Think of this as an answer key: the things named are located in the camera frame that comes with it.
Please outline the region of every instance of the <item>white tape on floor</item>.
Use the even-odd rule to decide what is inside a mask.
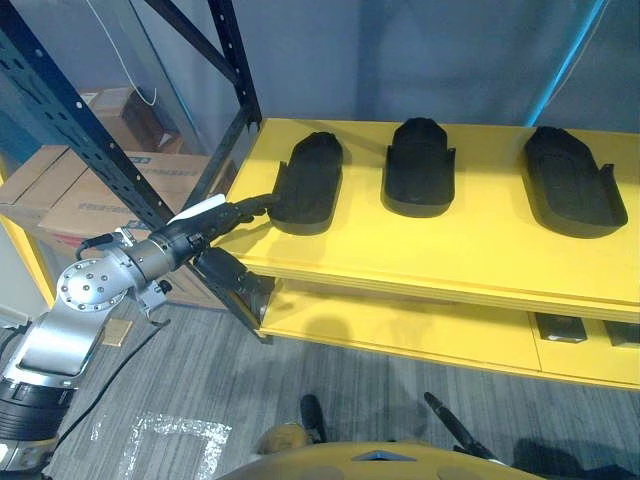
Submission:
[[[142,443],[142,434],[145,431],[161,435],[186,434],[204,438],[207,443],[194,480],[209,480],[213,478],[213,474],[216,471],[218,459],[222,454],[222,447],[227,443],[231,427],[222,423],[172,417],[162,413],[148,412],[141,415],[131,428],[131,434],[127,440],[118,469],[118,478],[125,480],[133,478],[136,460]]]

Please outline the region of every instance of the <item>black cable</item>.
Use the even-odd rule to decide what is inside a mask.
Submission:
[[[31,325],[31,322],[27,322],[26,325],[22,325],[20,327],[7,328],[7,330],[13,330],[13,332],[7,338],[5,338],[2,341],[2,343],[0,343],[0,359],[2,359],[2,356],[4,355],[4,351],[7,349],[7,347],[11,343],[11,340],[16,338],[18,335],[23,335],[27,331],[30,325]]]
[[[93,402],[91,402],[91,405],[89,405],[89,407],[84,412],[82,412],[82,414],[71,424],[71,426],[66,430],[66,432],[64,432],[60,436],[60,440],[58,441],[58,445],[56,446],[56,450],[58,448],[60,448],[60,445],[62,444],[62,442],[65,441],[65,439],[69,436],[69,434],[71,432],[73,432],[73,430],[75,430],[75,428],[78,425],[80,425],[82,420],[84,420],[87,417],[87,415],[89,415],[91,413],[91,411],[95,408],[95,406],[98,404],[98,402],[102,399],[103,395],[106,393],[106,391],[109,388],[109,386],[111,385],[111,383],[113,383],[113,381],[116,379],[116,377],[118,376],[120,371],[125,367],[125,365],[127,363],[129,363],[129,360],[131,360],[134,357],[134,355],[136,353],[138,353],[142,349],[142,347],[144,347],[147,343],[149,343],[149,341],[160,330],[162,330],[164,327],[169,325],[169,323],[171,323],[171,320],[169,320],[169,319],[167,319],[165,322],[162,322],[162,323],[160,323],[160,322],[151,322],[151,324],[156,326],[157,328],[153,332],[151,332],[147,338],[145,338],[142,342],[140,342],[140,345],[138,345],[136,348],[134,348],[131,351],[131,353],[129,355],[127,355],[127,357],[122,361],[122,363],[120,365],[118,365],[118,368],[115,369],[115,371],[111,374],[111,376],[106,381],[106,383],[102,386],[102,388],[98,392],[98,395],[96,395],[96,398],[93,400]]]
[[[82,252],[88,248],[97,247],[99,245],[104,245],[106,243],[111,243],[114,241],[113,235],[110,233],[105,233],[103,235],[98,235],[97,237],[88,238],[83,240],[82,243],[76,248],[75,257],[77,261],[82,260]]]

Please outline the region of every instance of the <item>white cable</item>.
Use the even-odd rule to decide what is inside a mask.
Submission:
[[[93,14],[98,19],[98,23],[100,24],[100,26],[104,30],[105,35],[109,39],[109,42],[111,42],[111,46],[113,47],[114,52],[116,52],[116,55],[118,56],[118,60],[120,60],[120,65],[122,65],[122,69],[124,70],[125,75],[129,79],[129,83],[131,84],[133,89],[136,91],[138,96],[142,99],[142,101],[144,103],[146,103],[147,105],[149,105],[150,107],[153,107],[156,104],[156,99],[158,98],[158,91],[155,88],[153,89],[153,100],[151,102],[149,102],[146,98],[144,98],[142,96],[142,93],[140,93],[140,90],[138,90],[138,87],[136,87],[136,84],[133,82],[133,79],[131,78],[131,75],[129,75],[129,70],[127,70],[127,67],[124,64],[124,60],[122,60],[122,57],[120,56],[120,52],[118,51],[118,47],[116,47],[116,44],[113,41],[113,38],[111,38],[111,35],[109,34],[109,31],[107,30],[107,27],[102,22],[102,19],[100,18],[100,15],[98,15],[98,12],[96,12],[96,9],[93,8],[93,5],[91,4],[91,0],[87,0],[87,5],[89,5],[89,8],[91,9]]]
[[[593,36],[596,34],[596,31],[598,30],[598,27],[600,26],[600,22],[602,21],[602,17],[604,17],[604,11],[607,9],[607,7],[609,6],[611,0],[607,0],[604,4],[604,6],[602,7],[602,10],[600,11],[600,16],[598,17],[598,20],[596,21],[595,25],[593,26],[593,28],[591,29],[591,33],[589,34],[589,36],[587,37],[587,39],[584,41],[584,43],[582,44],[582,48],[580,49],[580,53],[578,54],[578,56],[576,57],[576,59],[573,61],[573,65],[571,65],[571,68],[569,69],[569,71],[566,73],[566,75],[564,76],[564,79],[562,80],[562,82],[560,83],[560,85],[558,85],[555,89],[555,91],[553,92],[553,95],[551,95],[549,97],[549,100],[547,100],[547,103],[545,104],[545,106],[549,105],[554,98],[556,98],[556,95],[558,95],[558,93],[560,93],[560,90],[562,90],[562,87],[564,87],[564,85],[567,83],[567,80],[569,80],[569,77],[571,76],[571,74],[573,73],[573,70],[575,70],[576,66],[578,65],[578,63],[580,62],[580,59],[582,58],[582,55],[584,55],[584,52],[587,51],[587,47],[589,46],[589,42],[591,42],[591,39],[593,38]]]

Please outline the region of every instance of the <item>cable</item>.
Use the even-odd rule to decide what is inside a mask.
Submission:
[[[602,7],[602,11],[600,12],[600,16],[598,17],[598,20],[596,21],[596,24],[591,29],[591,33],[589,34],[589,37],[584,41],[584,45],[580,49],[580,53],[578,54],[576,59],[573,61],[573,65],[571,65],[571,68],[569,69],[569,71],[564,76],[564,79],[562,80],[560,85],[558,85],[556,87],[555,91],[553,92],[553,95],[551,95],[551,97],[549,97],[549,100],[547,100],[547,103],[545,104],[545,106],[549,105],[553,101],[553,99],[556,98],[556,95],[558,95],[560,90],[562,90],[562,87],[564,87],[565,84],[567,83],[567,80],[569,80],[569,77],[571,77],[571,74],[575,70],[575,68],[578,65],[578,63],[580,62],[580,59],[582,58],[582,55],[584,55],[584,52],[587,51],[587,47],[589,46],[589,43],[591,43],[591,39],[593,38],[593,36],[598,31],[598,27],[600,26],[600,22],[602,21],[602,18],[604,17],[604,11],[607,9],[607,7],[609,6],[610,2],[611,2],[611,0],[607,0],[605,2],[604,6]]]
[[[120,371],[127,365],[127,363],[129,363],[129,360],[131,360],[135,356],[135,354],[138,353],[142,349],[142,347],[144,347],[147,343],[149,343],[149,341],[155,335],[157,335],[157,333],[160,330],[162,330],[164,327],[166,327],[170,323],[171,323],[171,320],[169,320],[169,319],[167,319],[165,322],[162,322],[162,323],[160,323],[160,322],[151,322],[151,324],[156,326],[157,328],[153,332],[151,332],[149,334],[149,336],[147,336],[147,338],[145,338],[142,342],[140,342],[140,344],[136,348],[134,348],[129,355],[127,355],[127,357],[122,361],[122,363],[120,365],[118,365],[118,368],[115,369],[115,371],[111,374],[109,379],[102,386],[102,388],[98,392],[98,395],[96,395],[96,398],[93,400],[93,402],[91,402],[91,405],[89,405],[89,407],[84,412],[82,412],[82,414],[80,414],[80,416],[71,424],[71,426],[60,436],[60,440],[58,441],[58,445],[56,445],[56,450],[58,448],[60,448],[60,445],[62,444],[62,442],[65,441],[65,439],[69,436],[69,434],[71,432],[73,432],[75,430],[75,428],[78,425],[80,425],[80,423],[82,423],[82,421],[87,417],[87,415],[89,415],[91,413],[91,411],[95,408],[95,406],[102,399],[104,394],[107,392],[107,389],[109,388],[109,386],[116,379],[116,377],[118,376]]]
[[[111,42],[111,46],[113,47],[113,50],[116,52],[116,55],[118,57],[118,60],[120,60],[120,65],[122,65],[122,69],[124,70],[125,75],[127,76],[127,78],[129,79],[129,83],[131,84],[131,86],[133,87],[133,89],[136,91],[136,93],[138,94],[138,96],[140,97],[140,99],[146,103],[147,105],[149,105],[150,107],[153,107],[156,104],[156,99],[158,98],[158,91],[154,88],[153,89],[153,100],[151,102],[149,102],[146,98],[144,98],[142,96],[142,93],[140,93],[140,90],[138,90],[138,87],[136,86],[136,84],[133,82],[133,79],[131,78],[131,75],[129,75],[129,70],[127,70],[126,65],[124,64],[124,60],[122,60],[122,56],[120,55],[120,52],[118,51],[118,47],[116,47],[115,42],[113,41],[113,38],[111,38],[111,35],[109,34],[109,30],[107,30],[107,27],[105,26],[105,24],[102,22],[102,19],[100,18],[100,15],[98,15],[98,12],[96,12],[96,9],[93,8],[93,5],[91,4],[91,0],[87,0],[87,5],[89,5],[89,8],[91,9],[91,11],[93,12],[93,14],[95,15],[96,19],[98,19],[98,23],[100,24],[100,26],[102,27],[102,30],[104,30],[105,35],[107,36],[107,38],[109,39],[109,42]]]
[[[585,20],[585,22],[582,25],[580,31],[578,32],[578,35],[576,36],[573,44],[571,45],[571,48],[569,49],[569,52],[567,53],[567,56],[564,59],[564,62],[562,62],[562,65],[560,66],[560,69],[558,70],[558,72],[553,77],[553,80],[551,81],[551,83],[545,89],[545,91],[544,91],[544,93],[542,95],[542,98],[540,99],[538,104],[535,106],[535,108],[531,112],[531,115],[529,116],[529,119],[526,121],[525,125],[527,127],[533,126],[533,124],[536,122],[536,120],[538,119],[538,117],[542,113],[542,110],[544,109],[544,107],[546,107],[547,104],[549,103],[550,98],[551,98],[554,90],[556,90],[556,86],[560,83],[560,80],[563,78],[564,73],[566,72],[567,68],[571,64],[571,61],[572,61],[574,55],[576,54],[578,49],[581,47],[581,45],[582,45],[582,50],[581,50],[580,55],[578,56],[578,59],[580,59],[580,57],[582,57],[582,53],[584,53],[584,50],[586,49],[586,43],[583,45],[583,40],[584,40],[585,36],[587,35],[587,32],[589,31],[589,29],[593,25],[593,22],[594,22],[596,16],[598,14],[600,14],[600,20],[602,19],[602,15],[604,14],[604,10],[605,10],[606,6],[608,5],[608,3],[609,3],[609,0],[606,0],[606,1],[605,0],[595,0],[595,2],[593,4],[593,8],[591,9],[589,14],[587,15],[587,19]]]
[[[13,330],[13,332],[9,334],[9,336],[5,338],[2,341],[2,343],[0,343],[0,359],[4,355],[4,351],[7,349],[7,347],[11,343],[11,340],[16,338],[18,335],[24,335],[24,333],[29,329],[30,326],[31,326],[31,322],[27,322],[26,325],[7,328],[7,330]]]
[[[83,240],[82,243],[78,245],[78,248],[76,248],[76,251],[74,253],[76,260],[77,261],[82,260],[82,252],[84,252],[88,248],[94,248],[94,247],[99,247],[100,245],[106,245],[107,243],[112,243],[114,240],[115,238],[111,233],[104,233],[102,235],[98,235],[97,237],[87,238],[86,240]]]

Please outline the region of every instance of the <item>black robot arm segment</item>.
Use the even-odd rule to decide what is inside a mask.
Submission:
[[[240,223],[251,222],[256,215],[264,215],[277,200],[277,195],[266,194],[237,203],[223,203],[193,217],[170,222],[152,233],[149,240],[171,256],[175,270],[202,253],[220,235],[230,232]]]

